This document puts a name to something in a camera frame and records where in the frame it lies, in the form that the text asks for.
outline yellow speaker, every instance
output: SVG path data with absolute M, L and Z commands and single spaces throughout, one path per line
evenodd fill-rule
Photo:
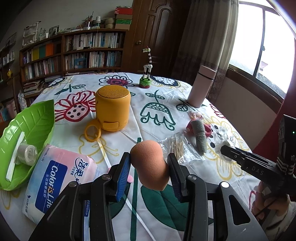
M 128 123 L 129 107 L 131 104 L 130 92 L 120 85 L 107 85 L 96 92 L 96 119 L 91 120 L 84 129 L 85 138 L 94 142 L 101 136 L 101 129 L 105 131 L 119 131 Z M 90 139 L 87 129 L 96 127 L 98 135 Z

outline tablecloth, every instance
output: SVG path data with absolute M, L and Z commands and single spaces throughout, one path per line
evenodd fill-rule
M 203 122 L 211 125 L 213 133 L 207 138 L 204 159 L 188 165 L 189 171 L 206 182 L 229 182 L 250 207 L 258 179 L 242 171 L 236 162 L 227 161 L 215 152 L 215 136 L 220 126 L 232 132 L 237 147 L 250 151 L 235 128 L 207 99 L 198 109 L 189 105 L 186 101 L 191 90 L 189 84 L 152 76 L 151 87 L 141 89 L 138 87 L 140 77 L 138 74 L 120 72 L 56 79 L 35 100 L 35 103 L 54 100 L 55 127 L 50 144 L 92 157 L 100 172 L 107 173 L 108 167 L 118 164 L 122 154 L 129 152 L 139 137 L 158 141 L 172 136 L 185 130 L 190 121 L 189 111 L 199 111 L 204 116 Z M 95 118 L 95 92 L 102 86 L 112 84 L 122 85 L 131 93 L 128 124 L 118 132 L 102 131 L 100 141 L 88 142 L 83 131 L 86 124 Z M 74 115 L 71 112 L 73 108 L 80 110 Z M 116 241 L 182 240 L 187 204 L 177 202 L 170 182 L 162 192 L 149 190 L 140 183 L 134 170 L 131 166 L 130 175 L 135 181 L 126 188 L 126 201 L 122 199 L 123 202 L 111 208 Z M 25 190 L 26 185 L 11 192 L 0 191 L 1 213 L 21 241 L 27 241 L 36 226 L 21 212 Z M 211 202 L 209 217 L 213 217 Z M 212 239 L 213 224 L 210 224 L 209 240 Z

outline toy giraffe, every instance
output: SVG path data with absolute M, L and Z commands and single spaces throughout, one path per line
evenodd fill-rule
M 151 55 L 150 55 L 150 48 L 142 49 L 142 52 L 148 52 L 149 57 L 149 64 L 144 65 L 144 73 L 143 76 L 140 78 L 139 86 L 144 89 L 148 89 L 150 87 L 151 79 L 150 79 L 150 73 L 152 69 L 152 61 L 151 61 Z

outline metal bolt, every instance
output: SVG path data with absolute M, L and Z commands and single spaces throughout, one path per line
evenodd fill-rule
M 229 183 L 227 182 L 221 182 L 221 186 L 224 188 L 228 188 L 229 187 Z
M 111 178 L 111 176 L 109 174 L 102 175 L 103 180 L 109 180 L 110 178 Z
M 188 175 L 188 179 L 191 181 L 194 181 L 194 180 L 196 180 L 196 176 L 193 174 L 190 174 L 190 175 Z
M 69 187 L 73 188 L 73 187 L 76 187 L 76 186 L 77 186 L 76 181 L 69 182 Z

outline door panel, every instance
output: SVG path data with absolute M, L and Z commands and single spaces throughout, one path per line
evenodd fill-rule
M 143 66 L 148 64 L 148 55 L 141 50 L 148 46 L 151 49 L 152 75 L 170 77 L 189 6 L 189 1 L 182 0 L 141 1 L 131 56 L 131 72 L 143 73 Z

